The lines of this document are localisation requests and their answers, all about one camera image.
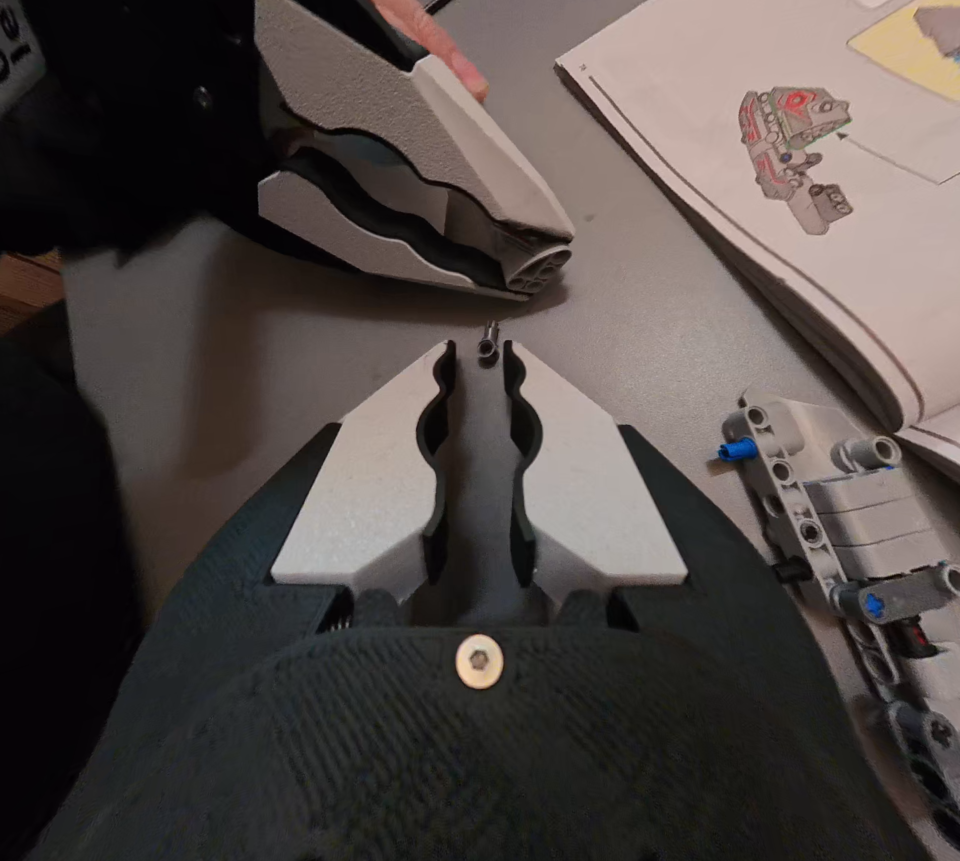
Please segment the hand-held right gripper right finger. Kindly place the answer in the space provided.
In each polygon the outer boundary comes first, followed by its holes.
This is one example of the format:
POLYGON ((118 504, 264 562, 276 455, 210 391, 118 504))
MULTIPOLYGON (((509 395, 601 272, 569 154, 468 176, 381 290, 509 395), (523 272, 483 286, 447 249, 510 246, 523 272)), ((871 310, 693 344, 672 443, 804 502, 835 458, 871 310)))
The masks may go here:
POLYGON ((520 585, 560 607, 578 592, 683 584, 689 568, 614 418, 520 343, 504 342, 502 366, 520 585))

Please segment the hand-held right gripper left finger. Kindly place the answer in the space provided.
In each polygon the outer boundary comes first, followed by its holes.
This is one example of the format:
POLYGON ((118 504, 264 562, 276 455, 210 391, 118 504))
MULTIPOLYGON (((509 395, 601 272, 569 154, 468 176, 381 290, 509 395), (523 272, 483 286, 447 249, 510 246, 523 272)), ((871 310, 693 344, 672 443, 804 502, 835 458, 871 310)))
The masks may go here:
POLYGON ((437 576, 447 542, 437 452, 456 369, 455 342, 437 343, 341 419, 270 579, 404 603, 437 576))

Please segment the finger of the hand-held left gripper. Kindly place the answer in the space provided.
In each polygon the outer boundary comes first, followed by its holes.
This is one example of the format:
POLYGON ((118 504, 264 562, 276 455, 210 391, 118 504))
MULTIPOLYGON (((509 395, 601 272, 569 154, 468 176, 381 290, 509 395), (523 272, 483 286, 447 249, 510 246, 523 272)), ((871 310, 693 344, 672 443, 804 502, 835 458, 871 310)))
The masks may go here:
POLYGON ((493 221, 574 238, 542 175, 434 54, 403 71, 294 0, 254 0, 254 42, 294 116, 378 138, 426 183, 470 196, 493 221))
POLYGON ((389 207, 318 148, 300 148, 258 183, 261 219, 372 276, 526 302, 497 261, 389 207))

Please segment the grey panel with red print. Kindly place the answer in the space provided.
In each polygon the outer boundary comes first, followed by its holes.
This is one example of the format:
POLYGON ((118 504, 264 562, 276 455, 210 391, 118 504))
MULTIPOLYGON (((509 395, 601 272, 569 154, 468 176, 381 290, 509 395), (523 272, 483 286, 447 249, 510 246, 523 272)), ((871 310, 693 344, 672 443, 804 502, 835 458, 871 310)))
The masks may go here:
POLYGON ((506 289, 515 294, 538 293, 571 257, 569 242, 534 230, 498 227, 492 244, 506 289))

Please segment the grey desk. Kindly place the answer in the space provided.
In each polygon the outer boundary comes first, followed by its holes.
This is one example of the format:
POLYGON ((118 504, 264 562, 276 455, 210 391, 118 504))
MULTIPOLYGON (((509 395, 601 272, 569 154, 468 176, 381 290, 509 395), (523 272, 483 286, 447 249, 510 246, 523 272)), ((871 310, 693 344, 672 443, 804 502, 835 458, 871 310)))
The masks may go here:
POLYGON ((554 70, 644 0, 455 0, 438 21, 490 84, 489 112, 577 234, 561 283, 528 304, 367 279, 277 254, 201 217, 130 257, 64 267, 81 392, 105 424, 147 621, 202 547, 325 424, 438 342, 457 345, 449 560, 418 626, 532 624, 546 600, 509 559, 519 459, 489 320, 628 423, 765 549, 738 473, 715 459, 750 385, 874 419, 717 256, 554 70))

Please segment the grey toy brick assembly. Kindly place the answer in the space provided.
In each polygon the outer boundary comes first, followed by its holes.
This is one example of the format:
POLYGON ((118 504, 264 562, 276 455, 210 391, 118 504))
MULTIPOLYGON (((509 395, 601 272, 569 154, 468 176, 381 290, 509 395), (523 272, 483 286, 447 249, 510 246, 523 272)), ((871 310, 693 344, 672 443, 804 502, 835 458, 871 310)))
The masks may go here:
POLYGON ((842 625, 932 820, 958 848, 958 562, 899 445, 843 411, 747 387, 722 425, 778 555, 774 577, 842 625))

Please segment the open instruction booklet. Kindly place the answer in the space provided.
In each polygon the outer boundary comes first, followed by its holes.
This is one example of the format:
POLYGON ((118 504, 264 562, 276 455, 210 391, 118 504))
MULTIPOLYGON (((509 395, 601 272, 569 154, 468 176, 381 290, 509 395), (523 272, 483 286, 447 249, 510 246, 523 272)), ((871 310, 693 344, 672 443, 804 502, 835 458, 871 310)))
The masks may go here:
POLYGON ((959 0, 646 0, 558 73, 958 480, 959 0))

